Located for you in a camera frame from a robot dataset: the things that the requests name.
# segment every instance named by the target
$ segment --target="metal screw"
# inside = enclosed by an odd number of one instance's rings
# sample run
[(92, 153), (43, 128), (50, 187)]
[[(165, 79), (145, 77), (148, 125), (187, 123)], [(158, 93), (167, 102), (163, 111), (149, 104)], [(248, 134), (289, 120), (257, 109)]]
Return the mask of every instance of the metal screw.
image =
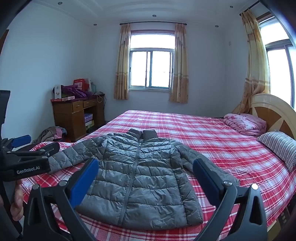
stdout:
[(229, 180), (225, 180), (225, 181), (223, 182), (223, 185), (224, 185), (225, 187), (230, 187), (230, 186), (232, 185), (232, 182), (229, 181)]
[(254, 190), (258, 190), (258, 185), (256, 183), (253, 183), (251, 186)]
[(66, 186), (67, 185), (67, 181), (66, 180), (62, 180), (62, 181), (59, 182), (59, 185), (61, 187)]
[(36, 189), (39, 188), (39, 185), (38, 185), (38, 184), (34, 184), (32, 188), (33, 188), (34, 190), (36, 190)]

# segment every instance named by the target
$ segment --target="bed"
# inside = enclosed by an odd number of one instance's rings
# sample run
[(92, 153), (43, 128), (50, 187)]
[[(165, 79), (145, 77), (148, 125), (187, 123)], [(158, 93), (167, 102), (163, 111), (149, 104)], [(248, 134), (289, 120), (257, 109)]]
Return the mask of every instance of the bed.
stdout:
[[(277, 129), (293, 138), (296, 137), (295, 123), (292, 121), (296, 120), (296, 112), (277, 97), (267, 94), (254, 96), (249, 113), (266, 120), (269, 131)], [(155, 129), (159, 137), (178, 140), (202, 153), (219, 167), (240, 179), (241, 186), (258, 184), (268, 226), (274, 223), (296, 191), (296, 168), (289, 173), (284, 162), (255, 137), (239, 134), (219, 118), (129, 110), (79, 142), (110, 132), (127, 132), (130, 128)], [(48, 143), (41, 143), (34, 149)], [(60, 142), (61, 150), (73, 144)], [(42, 174), (23, 179), (25, 202), (28, 201), (33, 184), (38, 183), (42, 187), (54, 186), (63, 179), (69, 179), (82, 166), (83, 164), (79, 164), (52, 175)], [(190, 174), (187, 176), (202, 207), (204, 222), (201, 225), (163, 231), (135, 231), (101, 223), (82, 215), (81, 218), (100, 241), (193, 240), (210, 220), (215, 207), (210, 205), (197, 180)], [(219, 240), (227, 236), (237, 210), (238, 205), (235, 205)], [(66, 230), (55, 205), (53, 205), (53, 211), (60, 228)]]

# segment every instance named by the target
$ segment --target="gray puffer jacket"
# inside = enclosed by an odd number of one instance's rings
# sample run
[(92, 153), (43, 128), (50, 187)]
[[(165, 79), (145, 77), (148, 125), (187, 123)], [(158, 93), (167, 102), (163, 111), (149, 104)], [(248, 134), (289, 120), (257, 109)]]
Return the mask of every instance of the gray puffer jacket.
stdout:
[(49, 158), (52, 172), (91, 157), (99, 172), (76, 211), (128, 228), (161, 230), (202, 223), (202, 210), (184, 168), (202, 158), (223, 180), (238, 180), (180, 142), (154, 130), (111, 133), (82, 141)]

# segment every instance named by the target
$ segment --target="pink blanket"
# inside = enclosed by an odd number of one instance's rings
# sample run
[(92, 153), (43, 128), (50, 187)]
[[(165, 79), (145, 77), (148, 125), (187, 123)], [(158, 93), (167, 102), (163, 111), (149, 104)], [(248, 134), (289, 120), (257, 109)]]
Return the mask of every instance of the pink blanket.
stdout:
[(246, 136), (260, 136), (266, 132), (266, 121), (250, 114), (227, 114), (224, 123)]

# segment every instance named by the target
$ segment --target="bed frame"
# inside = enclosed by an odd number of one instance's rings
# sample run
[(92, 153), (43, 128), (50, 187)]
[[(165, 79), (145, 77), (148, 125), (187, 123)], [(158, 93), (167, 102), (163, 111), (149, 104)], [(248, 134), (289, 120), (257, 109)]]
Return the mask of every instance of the bed frame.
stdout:
[(256, 94), (251, 98), (249, 114), (265, 120), (267, 131), (281, 131), (296, 139), (296, 111), (282, 99)]

